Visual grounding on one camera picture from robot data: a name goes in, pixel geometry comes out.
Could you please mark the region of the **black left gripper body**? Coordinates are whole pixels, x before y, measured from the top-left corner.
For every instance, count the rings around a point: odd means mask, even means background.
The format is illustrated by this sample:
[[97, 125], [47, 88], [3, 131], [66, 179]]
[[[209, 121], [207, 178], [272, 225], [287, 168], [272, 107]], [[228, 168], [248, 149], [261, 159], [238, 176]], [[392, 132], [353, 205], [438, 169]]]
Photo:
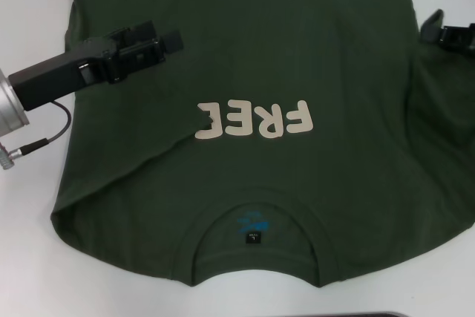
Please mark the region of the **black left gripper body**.
[[88, 39], [51, 59], [9, 75], [25, 110], [33, 110], [67, 94], [104, 82], [105, 63], [115, 54], [115, 42]]

